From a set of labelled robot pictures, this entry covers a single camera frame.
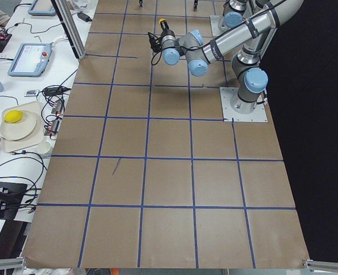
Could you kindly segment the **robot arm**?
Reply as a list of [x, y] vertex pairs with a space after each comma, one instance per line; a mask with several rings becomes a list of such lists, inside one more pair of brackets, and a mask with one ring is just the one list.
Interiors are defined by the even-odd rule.
[[168, 65], [175, 65], [181, 56], [185, 57], [189, 72], [197, 77], [206, 74], [209, 64], [240, 48], [232, 59], [240, 87], [230, 104], [236, 112], [248, 115], [260, 104], [258, 98], [268, 83], [266, 72], [259, 68], [261, 53], [273, 32], [289, 21], [302, 4], [302, 1], [227, 1], [218, 24], [221, 34], [206, 44], [199, 30], [176, 38], [167, 21], [160, 19], [162, 33], [150, 39], [151, 48], [161, 53]]
[[223, 6], [223, 17], [218, 23], [218, 28], [222, 33], [234, 29], [241, 25], [245, 20], [246, 25], [249, 26], [247, 18], [251, 17], [254, 13], [261, 10], [266, 1], [227, 1]]

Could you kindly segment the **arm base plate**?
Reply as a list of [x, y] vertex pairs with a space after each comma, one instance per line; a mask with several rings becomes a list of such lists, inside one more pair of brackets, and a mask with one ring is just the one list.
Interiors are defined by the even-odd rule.
[[268, 119], [261, 95], [257, 101], [246, 103], [238, 97], [238, 88], [220, 87], [223, 121], [267, 123]]
[[222, 33], [230, 29], [229, 27], [226, 26], [224, 22], [224, 17], [222, 15], [211, 15], [210, 25], [213, 37], [220, 36]]

